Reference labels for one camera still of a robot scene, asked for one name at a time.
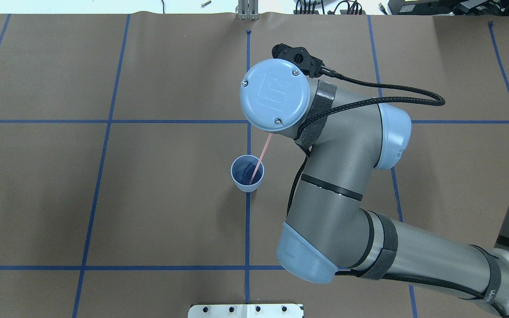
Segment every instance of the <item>plastic cup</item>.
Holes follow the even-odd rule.
[[[254,157],[254,155],[241,155],[235,159],[231,165],[231,177],[233,182],[245,193],[251,193],[258,189],[264,177],[264,165],[260,163],[258,171],[256,171],[256,175],[254,175],[253,182],[249,185],[256,163],[258,163],[258,158]]]

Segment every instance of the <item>robotic arm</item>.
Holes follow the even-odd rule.
[[[252,125],[294,139],[307,154],[277,247],[280,264],[318,284],[335,274],[403,280],[509,317],[509,209],[489,250],[361,209],[372,170],[391,169],[406,149],[410,117],[387,103],[319,117],[372,99],[315,79],[342,75],[304,48],[277,45],[273,56],[247,72],[240,99]]]

